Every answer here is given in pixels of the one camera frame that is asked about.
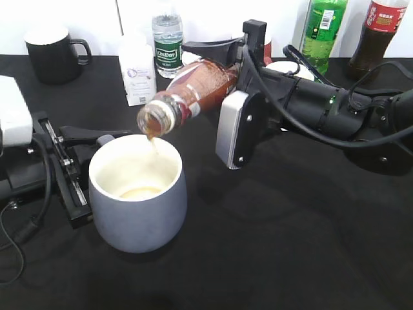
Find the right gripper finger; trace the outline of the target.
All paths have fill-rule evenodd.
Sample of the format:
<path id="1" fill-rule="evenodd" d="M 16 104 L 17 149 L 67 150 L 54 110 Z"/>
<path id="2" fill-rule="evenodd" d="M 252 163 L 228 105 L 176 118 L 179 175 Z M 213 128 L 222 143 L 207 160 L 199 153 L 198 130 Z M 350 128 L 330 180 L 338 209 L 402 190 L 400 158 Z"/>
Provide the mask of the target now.
<path id="1" fill-rule="evenodd" d="M 238 50 L 242 48 L 244 42 L 243 37 L 213 42 L 188 41 L 183 43 L 182 49 L 184 52 L 210 59 L 224 67 L 230 67 L 240 60 L 241 53 Z"/>

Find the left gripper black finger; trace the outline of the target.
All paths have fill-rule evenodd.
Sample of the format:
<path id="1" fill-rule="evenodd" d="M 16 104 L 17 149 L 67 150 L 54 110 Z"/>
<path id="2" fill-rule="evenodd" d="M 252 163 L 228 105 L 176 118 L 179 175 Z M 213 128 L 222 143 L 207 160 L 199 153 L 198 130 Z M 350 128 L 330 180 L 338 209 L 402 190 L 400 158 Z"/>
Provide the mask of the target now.
<path id="1" fill-rule="evenodd" d="M 91 130 L 73 126 L 63 126 L 59 128 L 59 142 L 63 145 L 93 145 L 98 138 L 110 135 L 114 138 L 132 134 L 130 130 Z"/>

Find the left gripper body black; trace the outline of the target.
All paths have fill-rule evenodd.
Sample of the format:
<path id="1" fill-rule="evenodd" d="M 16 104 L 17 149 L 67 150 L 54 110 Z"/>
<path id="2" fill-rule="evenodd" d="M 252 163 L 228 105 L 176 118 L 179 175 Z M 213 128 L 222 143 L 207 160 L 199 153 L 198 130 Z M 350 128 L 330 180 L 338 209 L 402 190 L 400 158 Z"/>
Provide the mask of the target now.
<path id="1" fill-rule="evenodd" d="M 64 138 L 57 135 L 45 112 L 32 114 L 33 130 L 45 142 L 53 166 L 57 192 L 72 228 L 80 228 L 93 220 L 92 210 L 79 184 L 80 168 L 64 146 Z"/>

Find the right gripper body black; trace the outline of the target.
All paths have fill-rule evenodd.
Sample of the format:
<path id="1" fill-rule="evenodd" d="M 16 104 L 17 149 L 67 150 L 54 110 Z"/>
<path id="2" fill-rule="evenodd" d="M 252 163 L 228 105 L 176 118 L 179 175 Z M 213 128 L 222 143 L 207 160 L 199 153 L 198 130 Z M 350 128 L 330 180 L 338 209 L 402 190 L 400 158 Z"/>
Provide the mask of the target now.
<path id="1" fill-rule="evenodd" d="M 268 127 L 263 136 L 280 134 L 280 111 L 274 103 L 280 102 L 280 73 L 265 68 L 264 40 L 267 23 L 249 19 L 243 23 L 244 44 L 241 53 L 239 79 L 236 90 L 262 93 L 269 105 Z"/>

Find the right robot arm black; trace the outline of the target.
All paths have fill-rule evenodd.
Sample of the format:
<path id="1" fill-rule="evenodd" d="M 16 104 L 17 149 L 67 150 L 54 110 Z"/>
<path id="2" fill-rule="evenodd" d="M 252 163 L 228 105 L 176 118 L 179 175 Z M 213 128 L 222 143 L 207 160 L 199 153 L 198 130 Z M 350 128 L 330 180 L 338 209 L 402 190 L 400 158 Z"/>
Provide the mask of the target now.
<path id="1" fill-rule="evenodd" d="M 263 63 L 266 23 L 248 20 L 243 37 L 187 42 L 183 50 L 238 65 L 235 91 L 222 103 L 216 154 L 240 169 L 256 145 L 283 129 L 337 149 L 370 172 L 402 176 L 412 171 L 412 92 L 344 89 L 316 74 L 279 72 Z"/>

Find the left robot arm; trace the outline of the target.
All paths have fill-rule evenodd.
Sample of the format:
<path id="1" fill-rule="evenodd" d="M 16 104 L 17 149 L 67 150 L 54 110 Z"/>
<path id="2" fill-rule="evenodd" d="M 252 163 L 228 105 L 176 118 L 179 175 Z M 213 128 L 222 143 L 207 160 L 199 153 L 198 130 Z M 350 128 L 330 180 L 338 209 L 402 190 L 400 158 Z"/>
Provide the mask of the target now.
<path id="1" fill-rule="evenodd" d="M 104 135 L 130 135 L 129 130 L 90 130 L 73 126 L 54 129 L 45 112 L 32 115 L 31 138 L 39 138 L 46 150 L 43 162 L 33 141 L 1 147 L 1 200 L 13 205 L 38 200 L 50 192 L 59 196 L 69 223 L 82 227 L 93 220 L 88 199 L 88 168 Z"/>

